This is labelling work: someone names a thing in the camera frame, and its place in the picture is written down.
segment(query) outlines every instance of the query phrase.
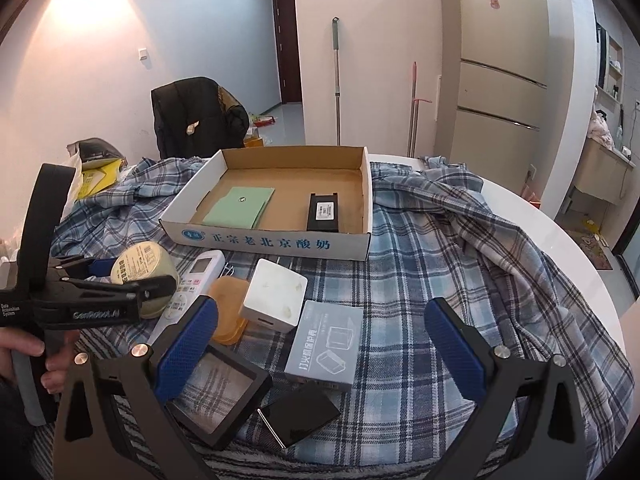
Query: black battery pack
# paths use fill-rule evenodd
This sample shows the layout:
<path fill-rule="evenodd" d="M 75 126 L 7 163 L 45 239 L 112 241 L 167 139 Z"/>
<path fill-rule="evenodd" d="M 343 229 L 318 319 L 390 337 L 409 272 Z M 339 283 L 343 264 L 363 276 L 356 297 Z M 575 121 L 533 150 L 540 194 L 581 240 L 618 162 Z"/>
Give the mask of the black battery pack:
<path fill-rule="evenodd" d="M 307 231 L 338 232 L 338 194 L 311 194 L 309 199 L 309 218 L 306 221 Z"/>

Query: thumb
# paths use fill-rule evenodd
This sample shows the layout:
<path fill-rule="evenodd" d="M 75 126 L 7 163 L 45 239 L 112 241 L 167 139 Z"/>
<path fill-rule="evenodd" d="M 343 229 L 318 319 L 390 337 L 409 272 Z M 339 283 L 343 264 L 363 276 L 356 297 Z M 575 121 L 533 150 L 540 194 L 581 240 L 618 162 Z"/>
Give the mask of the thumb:
<path fill-rule="evenodd" d="M 39 357 L 44 353 L 44 342 L 33 334 L 14 327 L 0 328 L 0 348 L 17 350 L 32 357 Z"/>

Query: round container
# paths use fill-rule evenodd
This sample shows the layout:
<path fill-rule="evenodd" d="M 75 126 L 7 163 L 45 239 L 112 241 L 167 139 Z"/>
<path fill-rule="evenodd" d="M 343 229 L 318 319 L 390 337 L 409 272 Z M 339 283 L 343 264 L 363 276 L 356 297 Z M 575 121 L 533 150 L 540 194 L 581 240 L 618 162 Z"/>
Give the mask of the round container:
<path fill-rule="evenodd" d="M 121 285 L 165 275 L 173 276 L 176 286 L 180 284 L 180 276 L 169 253 L 155 242 L 140 242 L 124 251 L 113 264 L 111 283 Z M 171 296 L 163 296 L 143 302 L 140 317 L 153 319 L 160 316 L 170 299 Z"/>
<path fill-rule="evenodd" d="M 209 288 L 207 295 L 218 305 L 218 327 L 211 337 L 221 345 L 238 342 L 247 320 L 240 317 L 240 308 L 249 288 L 247 280 L 233 276 L 220 276 Z"/>

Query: plaid fabric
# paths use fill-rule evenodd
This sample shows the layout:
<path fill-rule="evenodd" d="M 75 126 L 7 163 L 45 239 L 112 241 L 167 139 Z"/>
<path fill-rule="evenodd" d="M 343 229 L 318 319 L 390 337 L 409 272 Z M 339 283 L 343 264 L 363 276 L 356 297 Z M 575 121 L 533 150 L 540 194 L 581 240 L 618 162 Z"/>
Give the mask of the plaid fabric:
<path fill-rule="evenodd" d="M 284 452 L 255 415 L 224 452 L 191 439 L 220 478 L 422 478 L 474 408 L 461 398 L 424 329 L 424 305 L 438 296 L 492 346 L 505 344 L 538 360 L 565 355 L 585 421 L 590 478 L 621 445 L 633 379 L 620 349 L 553 261 L 520 228 L 491 213 L 480 178 L 443 159 L 426 163 L 421 173 L 372 164 L 374 226 L 366 262 L 292 260 L 291 268 L 308 278 L 307 299 L 364 309 L 353 389 L 327 392 L 342 415 Z M 201 165 L 199 159 L 143 161 L 123 183 L 76 206 L 52 253 L 113 256 L 152 239 L 184 272 L 201 250 L 173 243 L 158 216 Z M 241 278 L 251 276 L 260 257 L 225 256 Z M 116 356 L 146 341 L 153 324 L 85 330 L 80 345 L 100 357 Z M 270 371 L 274 387 L 265 402 L 293 388 L 283 374 L 292 340 L 293 333 L 250 323 L 233 348 Z M 237 393 L 212 373 L 199 369 L 192 376 L 180 399 L 185 409 L 211 417 L 228 409 Z M 118 402 L 140 460 L 155 467 L 126 400 Z M 485 470 L 497 465 L 516 421 L 514 409 Z M 51 437 L 52 429 L 43 428 L 34 444 L 46 477 Z"/>

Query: round table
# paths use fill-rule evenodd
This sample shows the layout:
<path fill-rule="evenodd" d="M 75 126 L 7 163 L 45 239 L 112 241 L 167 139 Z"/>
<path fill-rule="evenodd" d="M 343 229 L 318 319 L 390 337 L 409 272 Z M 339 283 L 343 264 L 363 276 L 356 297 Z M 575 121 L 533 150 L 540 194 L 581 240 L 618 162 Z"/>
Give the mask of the round table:
<path fill-rule="evenodd" d="M 424 170 L 422 161 L 417 158 L 369 155 L 369 160 L 371 162 L 404 164 L 411 166 L 414 170 Z M 484 179 L 482 196 L 494 214 L 521 227 L 533 240 L 533 243 L 544 251 L 559 269 L 574 282 L 593 313 L 607 329 L 613 340 L 618 343 L 622 352 L 626 354 L 622 327 L 613 301 L 611 301 L 598 271 L 593 267 L 586 254 L 580 250 L 580 247 L 551 218 L 502 186 Z"/>

